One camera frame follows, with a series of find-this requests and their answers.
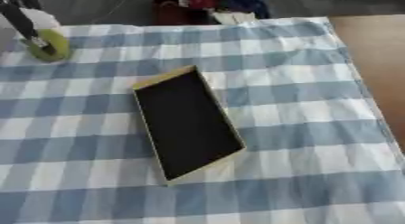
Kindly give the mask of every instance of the blue and white checkered tablecloth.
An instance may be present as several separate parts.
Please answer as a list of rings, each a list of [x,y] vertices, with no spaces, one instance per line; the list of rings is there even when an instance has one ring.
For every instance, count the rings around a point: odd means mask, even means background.
[[[402,224],[404,158],[325,18],[71,26],[0,63],[0,223]],[[195,64],[247,150],[166,187],[131,94]]]

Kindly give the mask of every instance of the box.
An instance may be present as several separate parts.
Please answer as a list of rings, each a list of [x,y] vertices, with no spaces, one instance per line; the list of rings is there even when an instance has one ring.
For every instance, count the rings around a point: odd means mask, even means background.
[[[167,184],[245,148],[195,66],[138,82],[133,90]]]

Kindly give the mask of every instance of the table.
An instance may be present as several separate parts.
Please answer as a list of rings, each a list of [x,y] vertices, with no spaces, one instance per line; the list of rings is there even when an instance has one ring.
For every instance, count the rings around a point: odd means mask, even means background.
[[[348,46],[391,131],[405,151],[405,15],[336,17],[331,22]]]
[[[405,223],[405,158],[326,18],[67,26],[0,59],[2,223]],[[247,148],[162,186],[132,85],[195,64]]]

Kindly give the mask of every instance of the red object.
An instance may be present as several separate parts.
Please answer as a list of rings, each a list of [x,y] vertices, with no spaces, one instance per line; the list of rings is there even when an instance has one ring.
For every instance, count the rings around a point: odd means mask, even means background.
[[[220,0],[188,0],[188,6],[192,9],[215,8]]]

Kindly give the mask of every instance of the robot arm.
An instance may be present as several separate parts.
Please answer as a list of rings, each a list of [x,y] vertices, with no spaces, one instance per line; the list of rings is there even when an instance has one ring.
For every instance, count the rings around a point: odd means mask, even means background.
[[[20,0],[0,0],[0,13],[27,41],[31,41],[49,55],[53,55],[56,50],[40,37],[33,27],[33,22],[16,5],[23,3],[24,1]]]

